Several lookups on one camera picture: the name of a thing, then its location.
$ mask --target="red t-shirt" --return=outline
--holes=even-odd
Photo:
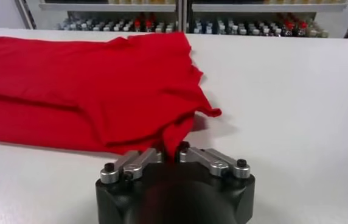
[[[218,116],[198,86],[183,33],[54,42],[0,37],[0,141],[125,153],[164,141],[195,111]]]

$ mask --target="bottle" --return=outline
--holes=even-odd
[[[282,29],[276,29],[276,37],[281,37]]]
[[[145,31],[147,33],[151,33],[152,32],[152,24],[151,24],[151,21],[150,20],[147,20],[145,22]]]
[[[254,29],[252,31],[252,35],[254,35],[254,36],[259,36],[259,34],[260,34],[259,29]]]
[[[285,37],[292,37],[293,36],[293,23],[288,23],[287,24],[287,28],[286,28],[286,31],[284,33],[284,36]]]
[[[309,31],[309,35],[308,37],[317,37],[318,36],[318,32],[315,29],[312,29],[311,31]]]
[[[140,29],[140,21],[138,19],[136,19],[134,24],[135,24],[135,32],[140,32],[141,31],[141,29]]]
[[[237,29],[238,29],[238,26],[233,25],[231,30],[231,35],[237,35]]]
[[[88,25],[86,25],[86,23],[83,23],[83,24],[81,25],[81,30],[82,30],[82,31],[87,31],[87,30],[88,30]]]
[[[93,26],[93,20],[92,19],[87,20],[86,25],[88,25],[88,30],[93,30],[94,26]]]
[[[307,24],[305,22],[300,23],[299,30],[297,32],[297,37],[307,36]]]
[[[263,29],[263,36],[265,36],[265,37],[270,36],[269,32],[270,32],[270,29],[269,29],[269,28],[264,28],[264,29]]]
[[[330,34],[329,34],[328,31],[326,31],[326,30],[323,30],[322,33],[321,33],[321,37],[322,37],[322,38],[328,38],[329,35],[330,35]]]
[[[247,30],[246,29],[240,29],[239,34],[242,35],[242,36],[245,36],[245,35],[247,35]]]
[[[70,24],[70,30],[77,30],[77,25],[75,23]]]
[[[81,20],[78,20],[78,21],[76,22],[76,28],[77,28],[77,30],[82,30],[81,25],[82,25],[82,21],[81,21]]]

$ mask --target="red bottle cap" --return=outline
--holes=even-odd
[[[305,23],[305,22],[302,22],[301,23],[301,29],[306,29],[307,28],[307,23]]]
[[[293,27],[294,27],[293,23],[288,23],[288,29],[293,30]]]

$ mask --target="shelving unit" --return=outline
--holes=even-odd
[[[193,12],[342,12],[343,4],[192,4]]]
[[[175,4],[56,4],[41,3],[44,11],[73,12],[175,12]]]
[[[159,14],[161,18],[176,17],[178,21],[178,29],[186,30],[187,23],[191,22],[192,18],[202,15],[202,17],[210,15],[213,16],[229,16],[241,17],[250,15],[259,15],[259,13],[304,13],[310,15],[311,18],[315,19],[317,13],[329,12],[338,13],[342,12],[346,7],[347,3],[345,0],[331,1],[323,0],[322,4],[275,4],[275,1],[270,1],[273,4],[202,4],[200,1],[207,0],[176,0],[176,4],[92,4],[88,3],[47,3],[45,0],[25,0],[33,14],[33,18],[40,22],[39,29],[48,29],[47,27],[53,26],[55,21],[59,23],[59,17],[65,17],[71,15],[70,13],[105,13],[114,12],[121,16],[121,12],[124,12],[125,17],[131,17],[131,13],[137,12],[155,12]]]

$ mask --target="shelf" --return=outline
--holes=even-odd
[[[193,4],[194,12],[342,12],[343,4]]]
[[[75,11],[75,12],[175,12],[174,4],[39,4],[46,11]]]

